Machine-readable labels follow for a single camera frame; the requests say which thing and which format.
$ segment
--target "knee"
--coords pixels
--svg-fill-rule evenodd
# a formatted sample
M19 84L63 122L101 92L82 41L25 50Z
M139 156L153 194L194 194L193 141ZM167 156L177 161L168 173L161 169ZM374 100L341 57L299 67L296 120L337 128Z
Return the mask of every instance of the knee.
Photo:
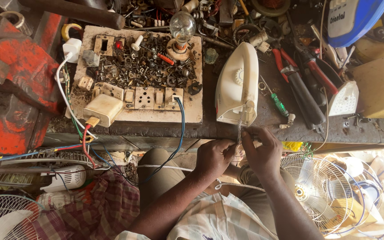
M167 150L160 149L160 148L153 148L149 151L147 151L142 159L139 161L139 165L155 165L155 164L162 164L168 159L169 155Z

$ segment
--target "checkered cloth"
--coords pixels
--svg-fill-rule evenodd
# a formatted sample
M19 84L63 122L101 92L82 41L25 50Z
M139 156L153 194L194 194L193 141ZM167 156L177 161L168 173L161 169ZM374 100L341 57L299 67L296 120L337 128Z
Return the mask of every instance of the checkered cloth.
M139 189L106 171L91 191L92 204L81 201L60 210L43 210L33 222L44 240L112 240L139 215Z

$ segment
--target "light bulb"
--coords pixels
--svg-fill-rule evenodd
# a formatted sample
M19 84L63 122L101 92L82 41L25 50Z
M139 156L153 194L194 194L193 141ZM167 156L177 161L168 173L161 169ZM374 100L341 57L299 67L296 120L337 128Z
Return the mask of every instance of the light bulb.
M196 30L195 19L185 11L174 14L170 20L170 32L176 39L176 44L184 47L186 42L193 37Z

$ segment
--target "green wire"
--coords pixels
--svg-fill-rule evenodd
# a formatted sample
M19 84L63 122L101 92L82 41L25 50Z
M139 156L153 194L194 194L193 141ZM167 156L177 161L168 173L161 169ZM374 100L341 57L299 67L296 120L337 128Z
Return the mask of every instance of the green wire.
M67 65L66 64L64 65L64 73L65 73L65 75L63 77L65 78L65 94L66 94L67 101L69 102L69 106L70 106L70 108L72 109L72 112L73 112L72 103L70 102L70 89L69 89L70 76L69 76L69 72L67 71ZM82 138L83 135L82 135L82 132L78 128L78 124L73 119L73 117L71 117L70 119L72 120L72 123L75 126L79 136Z

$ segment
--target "bulb holder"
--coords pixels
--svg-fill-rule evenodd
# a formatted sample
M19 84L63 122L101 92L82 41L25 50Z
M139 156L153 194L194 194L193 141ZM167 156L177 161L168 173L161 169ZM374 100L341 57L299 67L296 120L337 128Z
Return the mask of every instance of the bulb holder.
M188 48L189 44L186 43L183 47L178 46L176 44L176 39L172 38L170 41L168 41L166 50L170 57L172 57L174 60L180 60L185 61L189 58L189 54L191 50Z

